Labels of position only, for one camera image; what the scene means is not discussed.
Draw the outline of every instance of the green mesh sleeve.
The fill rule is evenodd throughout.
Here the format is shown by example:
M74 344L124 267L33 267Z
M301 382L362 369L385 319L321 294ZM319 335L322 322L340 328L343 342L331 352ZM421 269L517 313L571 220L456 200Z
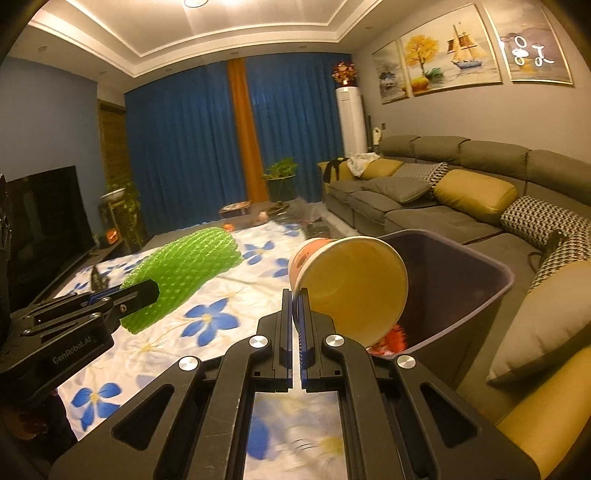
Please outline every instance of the green mesh sleeve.
M158 301L121 320L136 334L180 307L205 282L239 265L242 256L232 236L212 227L184 236L156 250L135 267L122 288L151 278L158 284Z

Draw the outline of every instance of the floral tablecloth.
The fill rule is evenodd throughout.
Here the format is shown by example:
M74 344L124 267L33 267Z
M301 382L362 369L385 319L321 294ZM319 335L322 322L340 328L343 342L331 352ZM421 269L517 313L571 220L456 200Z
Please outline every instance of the floral tablecloth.
M259 318L280 310L282 290L289 288L287 262L304 235L296 226L272 222L232 235L243 254L241 265L207 282L138 335L119 328L115 346L59 388L79 439L182 356L223 355L256 333ZM152 252L104 262L98 269L115 286ZM85 269L59 296L89 289L90 269ZM336 393L301 390L297 351L294 388L256 395L247 450L245 479L347 478Z

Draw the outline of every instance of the ceiling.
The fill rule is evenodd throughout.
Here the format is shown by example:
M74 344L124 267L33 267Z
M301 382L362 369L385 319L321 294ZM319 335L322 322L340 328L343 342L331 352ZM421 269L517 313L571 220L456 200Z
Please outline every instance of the ceiling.
M352 53L415 0L49 0L11 55L120 92L214 61L287 51Z

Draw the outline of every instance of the metal screw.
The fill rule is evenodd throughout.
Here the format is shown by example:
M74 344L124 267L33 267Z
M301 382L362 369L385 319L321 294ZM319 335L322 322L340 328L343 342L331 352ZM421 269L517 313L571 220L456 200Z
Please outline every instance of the metal screw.
M190 372L191 370L195 370L199 366L199 359L193 356L184 356L178 361L178 367L181 370L185 370L186 372Z
M398 364L398 366L400 368L414 368L414 366L417 364L417 361L411 357L410 355L400 355L397 359L396 359L396 363Z
M263 348L264 346L267 346L269 340L264 335L255 335L254 337L251 337L248 343L253 348Z
M345 339L340 335L329 335L326 337L325 342L328 346L342 346L345 342Z

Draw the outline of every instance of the recessed ceiling light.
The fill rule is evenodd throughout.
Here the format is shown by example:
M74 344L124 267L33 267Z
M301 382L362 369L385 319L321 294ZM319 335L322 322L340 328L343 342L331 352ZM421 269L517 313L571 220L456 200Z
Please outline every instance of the recessed ceiling light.
M189 7L189 8L202 7L203 5L205 5L207 3L207 0L184 0L184 1L185 1L185 5L187 5L187 7Z

